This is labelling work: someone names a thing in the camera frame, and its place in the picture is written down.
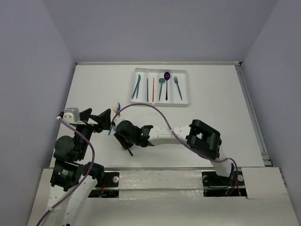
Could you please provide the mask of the iridescent rainbow fork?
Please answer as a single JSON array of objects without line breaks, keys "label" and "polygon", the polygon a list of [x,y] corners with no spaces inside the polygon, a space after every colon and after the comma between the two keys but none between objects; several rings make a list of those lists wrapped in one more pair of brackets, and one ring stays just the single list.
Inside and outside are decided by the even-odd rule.
[{"label": "iridescent rainbow fork", "polygon": [[[117,132],[117,127],[114,126],[114,125],[112,125],[112,128],[113,128],[114,132],[116,133],[116,132]],[[125,150],[127,150],[127,151],[129,152],[129,154],[130,154],[131,156],[133,156],[133,153],[130,151],[129,148],[126,148],[126,147],[125,147]]]}]

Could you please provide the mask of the teal plastic knife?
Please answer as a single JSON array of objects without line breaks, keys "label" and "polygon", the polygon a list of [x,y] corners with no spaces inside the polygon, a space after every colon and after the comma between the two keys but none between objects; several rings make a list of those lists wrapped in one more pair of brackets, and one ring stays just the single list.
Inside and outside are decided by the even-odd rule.
[{"label": "teal plastic knife", "polygon": [[139,94],[139,86],[140,86],[140,81],[141,81],[141,75],[138,75],[138,80],[136,83],[136,87],[135,87],[135,91],[133,95],[136,95],[136,98],[138,98],[138,94]]}]

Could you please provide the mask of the dark blue chopstick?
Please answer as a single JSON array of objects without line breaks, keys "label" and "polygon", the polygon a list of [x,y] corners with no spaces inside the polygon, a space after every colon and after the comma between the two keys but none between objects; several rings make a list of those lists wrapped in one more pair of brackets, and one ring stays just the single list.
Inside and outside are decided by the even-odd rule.
[{"label": "dark blue chopstick", "polygon": [[147,85],[146,85],[146,100],[149,102],[149,79],[147,78]]}]

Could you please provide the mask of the orange chopstick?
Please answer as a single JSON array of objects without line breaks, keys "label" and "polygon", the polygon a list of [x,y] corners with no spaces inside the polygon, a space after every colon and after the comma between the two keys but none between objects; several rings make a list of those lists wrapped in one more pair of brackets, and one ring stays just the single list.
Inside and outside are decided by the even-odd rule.
[{"label": "orange chopstick", "polygon": [[154,103],[154,94],[155,94],[155,78],[152,78],[152,102]]}]

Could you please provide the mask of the teal plastic spoon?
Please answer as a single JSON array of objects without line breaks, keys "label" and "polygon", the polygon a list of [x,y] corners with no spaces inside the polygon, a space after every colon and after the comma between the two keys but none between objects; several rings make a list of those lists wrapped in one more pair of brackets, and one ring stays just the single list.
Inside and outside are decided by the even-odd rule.
[{"label": "teal plastic spoon", "polygon": [[166,80],[164,78],[159,78],[159,83],[160,83],[159,96],[158,96],[159,101],[161,99],[162,87],[163,87],[163,84],[164,84],[165,81]]}]

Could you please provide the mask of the purple metal spoon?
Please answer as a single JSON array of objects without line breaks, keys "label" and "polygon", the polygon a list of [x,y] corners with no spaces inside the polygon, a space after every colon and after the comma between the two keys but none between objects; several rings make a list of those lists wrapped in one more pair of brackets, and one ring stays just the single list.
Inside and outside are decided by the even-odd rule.
[{"label": "purple metal spoon", "polygon": [[168,100],[168,80],[170,79],[170,72],[164,73],[164,79],[166,81],[166,100]]}]

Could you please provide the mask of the dark blue metal fork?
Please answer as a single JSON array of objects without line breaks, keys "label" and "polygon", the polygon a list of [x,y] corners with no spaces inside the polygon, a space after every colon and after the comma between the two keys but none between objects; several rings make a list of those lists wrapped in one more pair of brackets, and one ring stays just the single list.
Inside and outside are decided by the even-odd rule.
[{"label": "dark blue metal fork", "polygon": [[179,84],[178,84],[178,78],[177,78],[177,76],[174,76],[174,82],[177,85],[178,93],[179,93],[179,96],[180,96],[180,98],[182,100],[182,94],[181,94],[181,90],[180,90],[180,87],[179,87]]}]

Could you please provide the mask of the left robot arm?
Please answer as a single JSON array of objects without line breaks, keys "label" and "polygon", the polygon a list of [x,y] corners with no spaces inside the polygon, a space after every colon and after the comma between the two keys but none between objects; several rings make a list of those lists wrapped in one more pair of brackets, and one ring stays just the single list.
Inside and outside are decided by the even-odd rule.
[{"label": "left robot arm", "polygon": [[57,120],[74,135],[62,136],[55,143],[50,195],[47,211],[38,222],[41,226],[75,225],[93,188],[105,181],[104,167],[94,161],[95,150],[92,150],[90,162],[80,164],[79,161],[84,159],[88,148],[93,148],[92,134],[110,129],[111,110],[93,115],[91,108],[82,112],[78,108],[67,108],[60,112]]}]

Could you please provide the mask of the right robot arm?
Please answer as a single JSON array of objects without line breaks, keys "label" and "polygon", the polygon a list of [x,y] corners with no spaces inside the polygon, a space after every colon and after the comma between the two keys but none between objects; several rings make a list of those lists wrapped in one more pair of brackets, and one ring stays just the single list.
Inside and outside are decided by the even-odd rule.
[{"label": "right robot arm", "polygon": [[221,150],[221,134],[200,120],[193,120],[190,125],[181,127],[135,126],[128,120],[114,120],[115,138],[122,147],[148,147],[159,145],[182,144],[199,157],[207,159],[213,165],[217,181],[226,185],[234,178],[235,164]]}]

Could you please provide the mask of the rose gold fork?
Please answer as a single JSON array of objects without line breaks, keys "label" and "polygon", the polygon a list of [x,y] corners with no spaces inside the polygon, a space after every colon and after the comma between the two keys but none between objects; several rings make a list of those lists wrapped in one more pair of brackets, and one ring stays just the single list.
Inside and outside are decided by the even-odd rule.
[{"label": "rose gold fork", "polygon": [[113,110],[114,110],[114,113],[116,115],[120,115],[120,109],[119,108],[114,107]]}]

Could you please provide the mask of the blue plastic fork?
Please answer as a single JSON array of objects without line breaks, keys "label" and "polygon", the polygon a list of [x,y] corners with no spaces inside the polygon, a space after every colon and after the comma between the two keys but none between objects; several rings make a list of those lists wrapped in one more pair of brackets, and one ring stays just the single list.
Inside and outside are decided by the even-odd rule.
[{"label": "blue plastic fork", "polygon": [[[117,105],[116,105],[115,107],[116,107],[116,108],[119,108],[119,109],[121,110],[121,107],[120,107],[120,103],[119,103],[119,102],[117,103]],[[112,125],[114,125],[114,124],[111,124],[111,127],[110,127],[110,130],[109,130],[109,132],[108,132],[108,135],[110,135],[111,132],[114,131],[113,128],[112,128]]]}]

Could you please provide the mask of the white cutlery tray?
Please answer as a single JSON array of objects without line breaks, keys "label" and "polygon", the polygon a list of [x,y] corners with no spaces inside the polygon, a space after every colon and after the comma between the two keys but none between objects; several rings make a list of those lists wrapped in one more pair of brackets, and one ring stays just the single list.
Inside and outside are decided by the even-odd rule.
[{"label": "white cutlery tray", "polygon": [[[161,99],[158,100],[160,83],[159,78],[164,78],[164,73],[170,72],[170,79],[168,80],[168,100],[166,100],[166,81],[162,87]],[[141,75],[141,81],[139,86],[138,98],[132,98],[138,75]],[[174,76],[178,78],[178,84],[182,94],[182,100],[179,96],[177,85],[174,82]],[[154,103],[152,102],[152,78],[155,78],[155,94]],[[146,85],[147,78],[149,79],[149,102],[146,100]],[[129,96],[131,103],[144,103],[153,106],[162,107],[187,107],[190,103],[190,88],[189,88],[189,76],[185,70],[168,70],[168,69],[150,69],[150,68],[135,68],[133,74],[133,81],[131,85],[131,91]]]}]

